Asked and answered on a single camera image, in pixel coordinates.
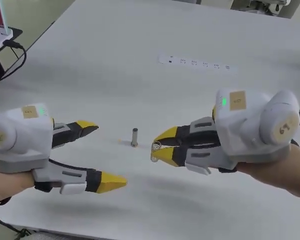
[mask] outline human hand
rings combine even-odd
[[[300,197],[300,148],[291,144],[291,151],[286,159],[271,163],[239,163],[239,172],[277,188],[285,189]]]
[[[0,201],[32,188],[34,184],[31,172],[0,173]]]

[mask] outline small metal cylinder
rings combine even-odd
[[[131,141],[131,147],[138,146],[138,128],[132,129],[132,141]]]

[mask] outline white table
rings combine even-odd
[[[160,64],[159,54],[237,72]],[[45,102],[57,121],[96,122],[96,133],[51,157],[123,175],[128,185],[100,195],[29,189],[0,206],[0,219],[116,240],[300,240],[299,198],[241,173],[204,176],[150,161],[157,135],[210,116],[226,86],[288,88],[300,103],[300,25],[176,1],[76,1],[0,83],[0,110]],[[139,147],[118,144],[132,128]]]

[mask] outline metal spring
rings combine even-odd
[[[158,162],[158,158],[152,156],[152,153],[158,151],[159,149],[161,149],[161,143],[159,141],[154,141],[151,145],[151,156],[150,156],[151,161],[154,163]]]

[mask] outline white cylinder cap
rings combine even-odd
[[[265,144],[289,143],[300,125],[299,109],[285,103],[276,103],[260,118],[260,136]]]
[[[17,139],[15,126],[5,116],[0,115],[0,151],[11,149]]]

